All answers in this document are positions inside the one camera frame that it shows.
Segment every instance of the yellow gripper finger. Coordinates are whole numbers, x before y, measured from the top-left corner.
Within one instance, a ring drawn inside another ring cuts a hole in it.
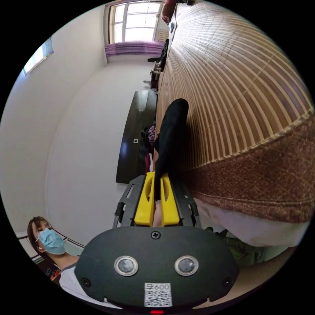
[[[178,225],[179,215],[168,174],[161,178],[162,226]]]
[[[136,225],[150,226],[153,224],[154,215],[154,175],[147,173],[135,215]]]

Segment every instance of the white shirt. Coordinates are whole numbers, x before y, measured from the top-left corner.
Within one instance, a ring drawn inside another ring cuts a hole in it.
[[[242,242],[257,247],[297,246],[310,222],[286,223],[249,216],[221,209],[195,199],[201,227],[221,226]]]
[[[87,302],[93,303],[93,304],[98,304],[101,306],[105,306],[105,307],[112,307],[112,308],[118,308],[121,309],[121,307],[118,307],[116,305],[113,305],[111,303],[108,302],[100,302],[97,300],[94,300],[92,298],[90,298],[82,289],[82,287],[80,286],[80,283],[78,281],[78,279],[76,278],[75,274],[74,274],[74,269],[75,269],[76,263],[64,268],[61,271],[61,277],[59,280],[59,284],[60,286],[69,294],[81,299],[81,300],[85,300]]]

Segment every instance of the bamboo mat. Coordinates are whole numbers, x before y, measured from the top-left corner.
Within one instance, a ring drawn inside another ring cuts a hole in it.
[[[157,103],[189,103],[182,180],[204,202],[276,221],[310,220],[315,121],[285,54],[242,17],[211,3],[178,5]]]

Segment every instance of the screw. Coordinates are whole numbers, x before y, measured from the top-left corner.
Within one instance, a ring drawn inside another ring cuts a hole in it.
[[[222,281],[222,286],[229,286],[232,280],[230,278],[226,278]]]
[[[151,237],[154,239],[154,240],[157,240],[161,237],[161,233],[158,232],[158,231],[154,231],[151,233]]]
[[[82,278],[81,282],[86,288],[91,286],[91,281],[87,278]]]

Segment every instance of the brown hair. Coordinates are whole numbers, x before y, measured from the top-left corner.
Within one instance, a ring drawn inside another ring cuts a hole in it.
[[[47,254],[46,252],[44,253],[41,253],[39,250],[38,250],[38,245],[36,243],[36,238],[34,236],[34,233],[33,233],[33,227],[32,227],[32,224],[35,223],[35,226],[37,229],[40,228],[41,226],[41,223],[44,222],[45,224],[49,225],[51,228],[52,225],[43,217],[41,216],[38,216],[38,217],[34,217],[32,220],[30,220],[28,226],[27,226],[27,237],[29,238],[29,241],[30,241],[30,244],[32,245],[32,247],[34,248],[34,250],[37,252],[38,255],[40,255],[43,259],[45,259],[47,262],[50,262],[50,263],[53,263],[53,264],[56,264]]]

